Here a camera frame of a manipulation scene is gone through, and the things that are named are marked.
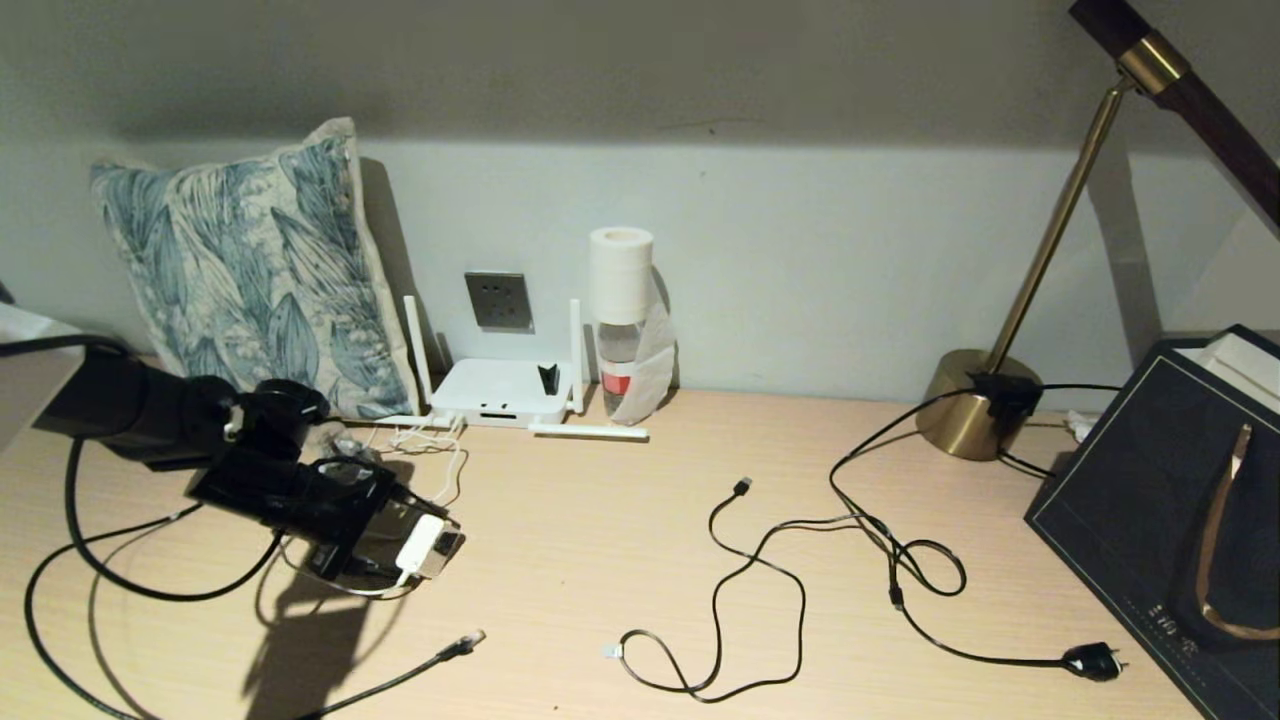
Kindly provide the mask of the white box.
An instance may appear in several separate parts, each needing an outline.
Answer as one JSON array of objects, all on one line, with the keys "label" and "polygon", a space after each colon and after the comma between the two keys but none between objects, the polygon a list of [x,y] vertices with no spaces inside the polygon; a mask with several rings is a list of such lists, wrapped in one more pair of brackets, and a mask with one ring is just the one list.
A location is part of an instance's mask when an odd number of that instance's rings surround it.
[{"label": "white box", "polygon": [[1280,345],[1270,338],[1234,325],[1175,352],[1280,415]]}]

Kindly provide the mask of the grey wall socket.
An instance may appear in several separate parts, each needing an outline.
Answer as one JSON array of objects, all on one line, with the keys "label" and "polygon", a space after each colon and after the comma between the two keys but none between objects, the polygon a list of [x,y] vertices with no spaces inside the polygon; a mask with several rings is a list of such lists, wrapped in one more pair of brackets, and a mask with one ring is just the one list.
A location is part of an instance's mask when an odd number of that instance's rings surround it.
[{"label": "grey wall socket", "polygon": [[480,331],[531,334],[535,329],[525,274],[466,272],[463,274],[475,324]]}]

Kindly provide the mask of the white paper roll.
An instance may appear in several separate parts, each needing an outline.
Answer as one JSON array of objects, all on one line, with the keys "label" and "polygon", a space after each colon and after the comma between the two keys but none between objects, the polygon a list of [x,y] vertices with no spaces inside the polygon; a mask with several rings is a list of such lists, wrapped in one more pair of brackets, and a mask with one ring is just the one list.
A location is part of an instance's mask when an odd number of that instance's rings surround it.
[{"label": "white paper roll", "polygon": [[594,319],[632,325],[646,319],[654,236],[632,227],[605,227],[589,236],[589,295]]}]

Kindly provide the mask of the white router with antennas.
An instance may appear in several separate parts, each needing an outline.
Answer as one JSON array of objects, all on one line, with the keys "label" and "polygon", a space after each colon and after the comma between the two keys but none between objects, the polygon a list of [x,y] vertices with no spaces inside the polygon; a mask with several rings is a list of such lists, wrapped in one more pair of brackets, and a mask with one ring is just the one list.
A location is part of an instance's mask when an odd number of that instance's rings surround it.
[{"label": "white router with antennas", "polygon": [[529,430],[543,437],[617,439],[646,442],[640,427],[568,424],[571,415],[586,410],[588,364],[585,359],[581,302],[570,300],[570,356],[559,365],[559,393],[544,395],[539,364],[520,360],[463,359],[454,363],[445,379],[422,392],[425,415],[390,415],[375,419],[380,427],[421,427],[448,430],[456,427],[498,427]]}]

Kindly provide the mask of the clear bottle red label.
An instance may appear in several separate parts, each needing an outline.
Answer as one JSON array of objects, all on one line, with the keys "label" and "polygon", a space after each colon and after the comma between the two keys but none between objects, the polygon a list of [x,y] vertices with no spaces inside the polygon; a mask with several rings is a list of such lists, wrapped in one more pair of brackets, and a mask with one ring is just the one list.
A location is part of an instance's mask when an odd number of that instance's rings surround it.
[{"label": "clear bottle red label", "polygon": [[596,324],[596,366],[605,411],[613,415],[628,395],[645,323]]}]

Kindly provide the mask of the black lamp switch box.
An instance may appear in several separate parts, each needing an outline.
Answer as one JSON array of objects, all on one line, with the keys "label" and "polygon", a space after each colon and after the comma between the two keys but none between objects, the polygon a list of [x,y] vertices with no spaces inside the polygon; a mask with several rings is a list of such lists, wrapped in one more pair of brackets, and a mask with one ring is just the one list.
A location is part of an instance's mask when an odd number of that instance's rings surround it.
[{"label": "black lamp switch box", "polygon": [[1032,415],[1044,392],[1039,380],[1024,375],[975,372],[969,378],[973,393],[987,400],[987,414],[1001,421]]}]

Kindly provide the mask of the blue leaf pattern pillow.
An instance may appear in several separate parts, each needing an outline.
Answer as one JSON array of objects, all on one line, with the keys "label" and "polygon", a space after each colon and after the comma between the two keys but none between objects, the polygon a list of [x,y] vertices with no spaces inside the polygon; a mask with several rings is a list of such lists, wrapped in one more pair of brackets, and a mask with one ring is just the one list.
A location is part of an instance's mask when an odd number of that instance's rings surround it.
[{"label": "blue leaf pattern pillow", "polygon": [[344,419],[419,410],[349,118],[238,161],[99,163],[90,192],[170,373],[293,380]]}]

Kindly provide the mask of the brass desk lamp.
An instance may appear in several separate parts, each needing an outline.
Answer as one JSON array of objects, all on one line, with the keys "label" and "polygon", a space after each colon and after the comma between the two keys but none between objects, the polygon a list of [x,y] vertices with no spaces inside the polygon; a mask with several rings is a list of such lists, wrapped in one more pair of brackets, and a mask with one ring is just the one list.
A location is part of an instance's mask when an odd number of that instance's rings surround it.
[{"label": "brass desk lamp", "polygon": [[1070,17],[1106,51],[1117,72],[1097,106],[1078,158],[1065,179],[1043,237],[1015,295],[993,346],[956,348],[940,359],[914,416],[916,429],[936,448],[970,461],[993,461],[1012,445],[1025,419],[1001,421],[987,414],[986,398],[973,393],[970,373],[1006,373],[1036,378],[1011,355],[1050,263],[1114,122],[1129,94],[1180,117],[1212,152],[1263,224],[1280,240],[1280,163],[1199,77],[1189,60],[1156,29],[1130,0],[1074,0]]}]

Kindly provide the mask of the white round plug adapter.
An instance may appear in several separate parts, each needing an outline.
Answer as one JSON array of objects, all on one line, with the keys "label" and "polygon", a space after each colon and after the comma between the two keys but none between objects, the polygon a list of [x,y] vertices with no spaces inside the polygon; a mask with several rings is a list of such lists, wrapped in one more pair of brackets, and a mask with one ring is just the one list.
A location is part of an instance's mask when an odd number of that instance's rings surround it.
[{"label": "white round plug adapter", "polygon": [[317,457],[323,460],[353,461],[372,465],[380,462],[380,454],[367,442],[357,439],[344,427],[321,427],[316,430]]}]

